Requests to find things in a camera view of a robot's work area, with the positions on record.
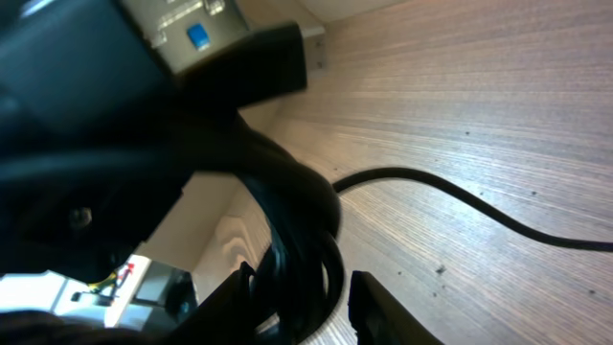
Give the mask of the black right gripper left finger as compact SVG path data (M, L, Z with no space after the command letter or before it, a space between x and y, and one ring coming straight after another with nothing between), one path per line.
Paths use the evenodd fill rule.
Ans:
M244 345L255 338L249 278L243 262L184 322L166 338L169 345Z

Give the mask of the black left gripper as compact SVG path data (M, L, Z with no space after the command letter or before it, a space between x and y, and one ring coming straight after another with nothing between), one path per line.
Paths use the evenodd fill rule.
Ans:
M328 183L238 115L306 85L299 26L232 1L3 2L2 273L105 278L194 173L326 215Z

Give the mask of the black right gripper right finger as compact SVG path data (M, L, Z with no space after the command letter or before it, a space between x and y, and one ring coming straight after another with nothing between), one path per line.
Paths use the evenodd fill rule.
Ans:
M358 345L443 345L370 272L352 273L348 306Z

